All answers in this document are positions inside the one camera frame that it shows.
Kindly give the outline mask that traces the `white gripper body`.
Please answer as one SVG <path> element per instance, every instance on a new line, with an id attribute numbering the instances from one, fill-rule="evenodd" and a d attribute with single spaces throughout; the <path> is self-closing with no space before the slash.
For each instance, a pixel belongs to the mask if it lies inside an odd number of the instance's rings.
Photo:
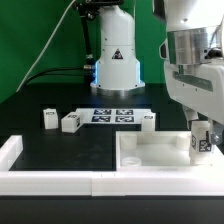
<path id="1" fill-rule="evenodd" d="M 164 62 L 166 86 L 171 99 L 224 125 L 224 62 L 187 66 L 180 72 Z"/>

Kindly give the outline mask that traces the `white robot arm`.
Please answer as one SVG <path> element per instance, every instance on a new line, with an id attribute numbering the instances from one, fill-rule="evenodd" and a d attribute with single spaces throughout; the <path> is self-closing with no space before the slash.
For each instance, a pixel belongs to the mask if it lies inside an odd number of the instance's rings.
<path id="1" fill-rule="evenodd" d="M 224 0 L 152 0 L 154 16 L 166 24 L 159 54 L 167 90 L 181 103 L 186 119 L 209 121 L 209 142 L 224 133 Z M 134 18 L 115 2 L 100 9 L 101 57 L 93 91 L 126 95 L 144 86 L 135 55 Z"/>

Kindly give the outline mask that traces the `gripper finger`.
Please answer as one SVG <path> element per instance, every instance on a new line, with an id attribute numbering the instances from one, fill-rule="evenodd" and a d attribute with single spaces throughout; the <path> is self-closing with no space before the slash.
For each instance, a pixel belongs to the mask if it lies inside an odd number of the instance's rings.
<path id="1" fill-rule="evenodd" d="M 187 128 L 191 129 L 192 122 L 199 119 L 198 113 L 187 106 L 182 106 L 182 108 L 186 118 Z"/>
<path id="2" fill-rule="evenodd" d="M 209 120 L 209 141 L 212 145 L 219 145 L 223 142 L 224 125 L 210 119 Z"/>

